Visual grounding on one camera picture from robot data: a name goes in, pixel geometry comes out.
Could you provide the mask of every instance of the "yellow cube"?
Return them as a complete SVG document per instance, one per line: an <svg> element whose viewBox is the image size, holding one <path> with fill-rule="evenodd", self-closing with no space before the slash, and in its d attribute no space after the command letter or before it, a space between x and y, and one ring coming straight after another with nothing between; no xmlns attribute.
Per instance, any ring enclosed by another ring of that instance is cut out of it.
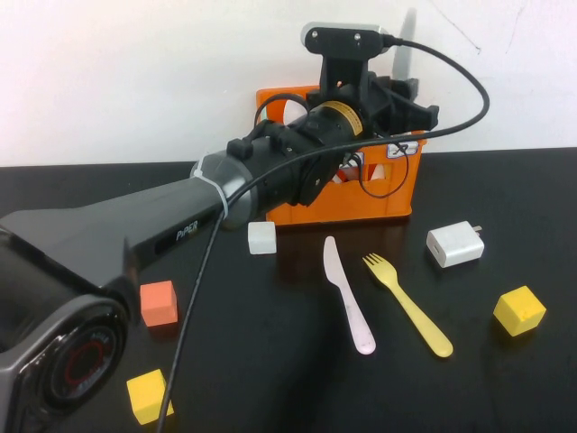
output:
<svg viewBox="0 0 577 433"><path fill-rule="evenodd" d="M536 327L546 309L527 287L519 287L501 295L493 315L512 336Z"/></svg>
<svg viewBox="0 0 577 433"><path fill-rule="evenodd" d="M160 370L143 374L126 382L130 403L138 422L148 424L159 418L166 383ZM174 413L169 403L167 415Z"/></svg>

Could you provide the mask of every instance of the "cable tie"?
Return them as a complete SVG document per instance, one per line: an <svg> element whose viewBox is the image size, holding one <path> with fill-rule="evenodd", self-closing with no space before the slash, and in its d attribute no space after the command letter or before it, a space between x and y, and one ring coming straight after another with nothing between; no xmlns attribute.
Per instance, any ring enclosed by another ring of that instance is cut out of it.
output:
<svg viewBox="0 0 577 433"><path fill-rule="evenodd" d="M218 185L216 182L214 182L211 179L205 178L205 176L202 174L202 163L204 160L205 160L205 155L203 154L202 157L200 158L200 161L198 161L197 167L192 172L192 176L194 178L198 178L200 180L203 180L207 184L212 185L213 187L216 188L216 191L218 192L218 195L220 196L220 199L223 202L224 219L226 219L226 217L228 217L228 202L226 201L226 195L224 194L223 189L220 188L220 185Z"/></svg>

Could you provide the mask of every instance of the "orange basket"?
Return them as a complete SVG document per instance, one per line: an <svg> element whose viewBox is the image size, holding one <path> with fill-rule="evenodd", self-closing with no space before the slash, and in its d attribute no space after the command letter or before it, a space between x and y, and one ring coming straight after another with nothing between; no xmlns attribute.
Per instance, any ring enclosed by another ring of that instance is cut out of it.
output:
<svg viewBox="0 0 577 433"><path fill-rule="evenodd" d="M256 93L256 103L260 106L268 97L278 93L293 93L304 97L310 90L318 86L298 88L267 88ZM267 105L261 117L274 122L283 121L287 101L274 101ZM336 221L351 221L386 217L404 217L410 215L413 189L417 180L418 164L426 140L411 142L408 154L408 175L405 184L388 198L373 198L367 195L356 180L345 183L329 182L309 207L282 205L267 214L268 221L274 221L277 226L296 224L326 223ZM383 144L381 146L363 147L359 150L363 157L363 173L365 188L378 195L384 195L395 189L405 176L405 157L397 146ZM381 164L384 167L384 179L369 180L370 169Z"/></svg>

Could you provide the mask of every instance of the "orange cube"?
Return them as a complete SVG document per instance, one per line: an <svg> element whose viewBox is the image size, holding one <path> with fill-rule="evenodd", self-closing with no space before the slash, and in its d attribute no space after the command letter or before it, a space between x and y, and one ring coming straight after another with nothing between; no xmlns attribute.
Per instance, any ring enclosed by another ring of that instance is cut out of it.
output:
<svg viewBox="0 0 577 433"><path fill-rule="evenodd" d="M179 320L177 295L172 281L141 286L141 314L147 327L167 325Z"/></svg>

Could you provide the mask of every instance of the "fork handle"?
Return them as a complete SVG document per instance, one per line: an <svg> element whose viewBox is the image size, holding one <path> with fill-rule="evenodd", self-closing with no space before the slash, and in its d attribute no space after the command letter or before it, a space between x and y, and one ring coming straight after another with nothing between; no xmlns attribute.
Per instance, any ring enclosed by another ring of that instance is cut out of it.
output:
<svg viewBox="0 0 577 433"><path fill-rule="evenodd" d="M442 358L449 356L453 352L453 345L443 334L441 329L433 323L433 320L431 320L423 310L420 309L409 296L407 296L405 291L402 290L398 284L391 284L389 289L392 291L393 295L395 295L395 298L397 298L401 307L403 307L407 312L407 315L413 321L418 332L421 333L421 336L423 336L426 343L431 347L431 349L433 349L433 352Z"/></svg>

